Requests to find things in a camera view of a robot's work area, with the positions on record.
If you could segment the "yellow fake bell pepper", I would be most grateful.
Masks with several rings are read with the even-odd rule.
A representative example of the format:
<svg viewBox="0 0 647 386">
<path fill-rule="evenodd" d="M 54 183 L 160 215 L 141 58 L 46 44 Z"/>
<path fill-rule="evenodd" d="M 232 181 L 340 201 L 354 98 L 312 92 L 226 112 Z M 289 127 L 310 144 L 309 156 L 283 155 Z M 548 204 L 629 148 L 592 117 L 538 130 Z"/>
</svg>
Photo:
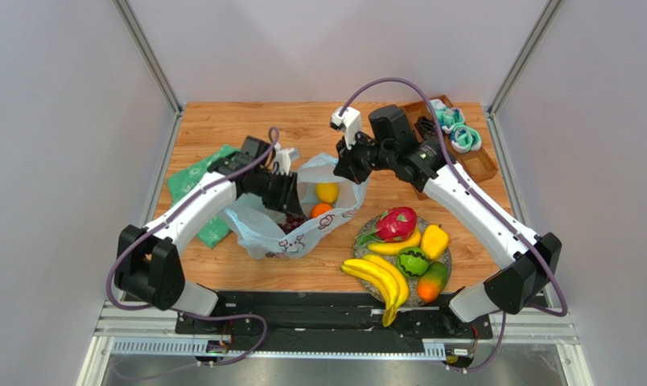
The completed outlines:
<svg viewBox="0 0 647 386">
<path fill-rule="evenodd" d="M 450 236 L 440 226 L 431 224 L 424 230 L 419 248 L 429 260 L 435 261 L 448 248 L 449 241 Z"/>
</svg>

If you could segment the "green fake mango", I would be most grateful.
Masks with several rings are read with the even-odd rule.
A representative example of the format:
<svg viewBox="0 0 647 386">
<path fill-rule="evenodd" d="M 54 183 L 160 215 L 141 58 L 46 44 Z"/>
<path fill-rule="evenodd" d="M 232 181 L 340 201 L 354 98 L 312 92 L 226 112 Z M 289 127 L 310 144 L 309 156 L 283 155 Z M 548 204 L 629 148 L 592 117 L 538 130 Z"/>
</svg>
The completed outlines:
<svg viewBox="0 0 647 386">
<path fill-rule="evenodd" d="M 446 287 L 449 277 L 450 269 L 447 265 L 439 261 L 433 262 L 417 281 L 418 297 L 424 302 L 433 302 Z"/>
</svg>

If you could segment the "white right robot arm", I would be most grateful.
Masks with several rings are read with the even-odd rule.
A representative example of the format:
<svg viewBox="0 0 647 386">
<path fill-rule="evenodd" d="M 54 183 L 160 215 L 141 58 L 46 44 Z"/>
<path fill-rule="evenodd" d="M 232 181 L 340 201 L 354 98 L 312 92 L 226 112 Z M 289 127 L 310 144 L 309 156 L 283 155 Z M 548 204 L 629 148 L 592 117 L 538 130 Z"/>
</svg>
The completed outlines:
<svg viewBox="0 0 647 386">
<path fill-rule="evenodd" d="M 336 176 L 363 183 L 374 170 L 396 177 L 445 207 L 486 248 L 498 272 L 462 289 L 449 303 L 461 322 L 502 310 L 517 314 L 548 283 L 562 249 L 552 232 L 538 235 L 502 209 L 443 150 L 438 136 L 420 141 L 405 112 L 387 105 L 369 116 L 373 135 L 361 130 L 361 113 L 339 107 L 330 126 L 343 137 L 336 150 Z"/>
</svg>

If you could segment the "orange fake fruit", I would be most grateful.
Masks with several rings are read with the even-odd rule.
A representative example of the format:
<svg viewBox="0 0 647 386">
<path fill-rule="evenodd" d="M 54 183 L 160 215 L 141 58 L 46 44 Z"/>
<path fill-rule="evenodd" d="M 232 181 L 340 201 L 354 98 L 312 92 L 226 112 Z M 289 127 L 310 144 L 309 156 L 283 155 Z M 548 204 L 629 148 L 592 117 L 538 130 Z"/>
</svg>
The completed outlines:
<svg viewBox="0 0 647 386">
<path fill-rule="evenodd" d="M 317 203 L 312 207 L 310 210 L 310 219 L 314 219 L 316 217 L 319 217 L 329 211 L 331 211 L 334 207 L 330 203 Z"/>
</svg>

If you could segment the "yellow fake banana bunch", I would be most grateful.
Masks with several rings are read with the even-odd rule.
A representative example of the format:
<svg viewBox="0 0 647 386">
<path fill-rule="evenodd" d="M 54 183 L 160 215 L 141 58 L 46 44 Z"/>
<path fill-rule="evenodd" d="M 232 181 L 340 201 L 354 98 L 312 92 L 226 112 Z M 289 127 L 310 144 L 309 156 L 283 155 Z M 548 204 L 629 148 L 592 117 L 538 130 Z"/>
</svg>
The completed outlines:
<svg viewBox="0 0 647 386">
<path fill-rule="evenodd" d="M 410 296 L 408 282 L 400 271 L 385 258 L 375 254 L 347 259 L 340 266 L 340 270 L 362 281 L 367 281 L 379 291 L 385 303 L 381 324 L 383 327 L 391 326 L 399 309 Z"/>
</svg>

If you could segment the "green fake watermelon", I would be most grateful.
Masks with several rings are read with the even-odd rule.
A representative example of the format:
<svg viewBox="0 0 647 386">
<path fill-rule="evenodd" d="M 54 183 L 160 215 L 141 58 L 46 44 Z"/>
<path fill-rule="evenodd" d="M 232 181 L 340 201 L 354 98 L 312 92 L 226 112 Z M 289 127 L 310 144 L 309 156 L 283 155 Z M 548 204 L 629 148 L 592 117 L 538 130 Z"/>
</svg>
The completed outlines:
<svg viewBox="0 0 647 386">
<path fill-rule="evenodd" d="M 419 247 L 404 248 L 396 257 L 395 265 L 406 277 L 421 277 L 428 270 L 431 260 Z"/>
</svg>

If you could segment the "yellow fake lemon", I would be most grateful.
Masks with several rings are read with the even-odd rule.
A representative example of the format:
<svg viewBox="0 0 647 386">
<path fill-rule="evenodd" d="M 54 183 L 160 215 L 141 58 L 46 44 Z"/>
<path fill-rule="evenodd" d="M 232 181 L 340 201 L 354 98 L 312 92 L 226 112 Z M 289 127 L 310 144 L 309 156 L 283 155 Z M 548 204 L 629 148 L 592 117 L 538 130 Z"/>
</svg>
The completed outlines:
<svg viewBox="0 0 647 386">
<path fill-rule="evenodd" d="M 336 183 L 317 183 L 315 185 L 315 195 L 321 203 L 334 204 L 340 194 L 340 189 Z"/>
</svg>

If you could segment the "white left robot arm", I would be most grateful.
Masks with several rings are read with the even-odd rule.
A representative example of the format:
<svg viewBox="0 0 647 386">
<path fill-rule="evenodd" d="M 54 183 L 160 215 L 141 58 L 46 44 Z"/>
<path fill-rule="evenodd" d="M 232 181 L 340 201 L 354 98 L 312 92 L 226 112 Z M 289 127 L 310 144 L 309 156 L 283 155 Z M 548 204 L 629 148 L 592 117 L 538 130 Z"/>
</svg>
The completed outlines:
<svg viewBox="0 0 647 386">
<path fill-rule="evenodd" d="M 265 208 L 300 215 L 298 175 L 291 163 L 295 148 L 278 144 L 278 131 L 270 140 L 248 136 L 238 151 L 210 163 L 200 181 L 159 218 L 143 227 L 129 225 L 118 241 L 118 256 L 107 275 L 107 296 L 118 288 L 141 300 L 142 309 L 173 310 L 199 320 L 215 320 L 220 296 L 187 279 L 180 256 L 206 223 L 242 195 L 259 197 Z"/>
</svg>

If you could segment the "red fake dragon fruit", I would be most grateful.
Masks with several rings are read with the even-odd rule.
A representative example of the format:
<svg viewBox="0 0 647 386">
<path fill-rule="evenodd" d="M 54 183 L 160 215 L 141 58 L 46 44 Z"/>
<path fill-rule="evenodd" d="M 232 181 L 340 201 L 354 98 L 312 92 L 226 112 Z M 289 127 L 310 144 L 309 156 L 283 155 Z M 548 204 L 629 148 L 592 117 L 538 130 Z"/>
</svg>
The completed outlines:
<svg viewBox="0 0 647 386">
<path fill-rule="evenodd" d="M 408 239 L 417 225 L 417 214 L 410 207 L 392 207 L 371 222 L 370 228 L 356 237 L 356 245 L 371 241 L 399 242 Z"/>
</svg>

